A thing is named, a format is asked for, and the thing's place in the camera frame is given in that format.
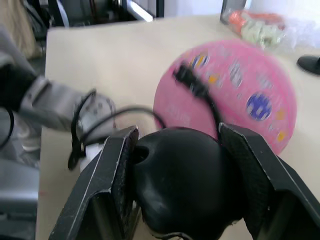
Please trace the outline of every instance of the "wooden table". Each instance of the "wooden table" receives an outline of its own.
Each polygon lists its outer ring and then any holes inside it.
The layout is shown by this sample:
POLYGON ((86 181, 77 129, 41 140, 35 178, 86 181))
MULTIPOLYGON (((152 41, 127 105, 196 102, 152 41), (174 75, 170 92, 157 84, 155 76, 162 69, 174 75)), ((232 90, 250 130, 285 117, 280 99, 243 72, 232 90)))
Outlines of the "wooden table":
MULTIPOLYGON (((237 38, 219 17, 165 18, 87 28, 55 28, 48 33, 46 76, 75 89, 90 88, 111 97, 116 107, 139 104, 152 107, 157 85, 170 64, 184 51, 209 41, 237 38)), ((302 177, 320 200, 320 78, 296 66, 302 54, 274 55, 295 87, 298 114, 295 131, 281 158, 302 177)), ((136 114, 117 120, 119 127, 138 125, 144 134, 155 130, 149 116, 136 114)), ((48 239, 76 180, 69 172, 69 133, 44 129, 40 168, 37 240, 48 239)), ((140 224, 136 239, 152 239, 140 224)), ((243 221, 227 228, 221 240, 252 239, 243 221)))

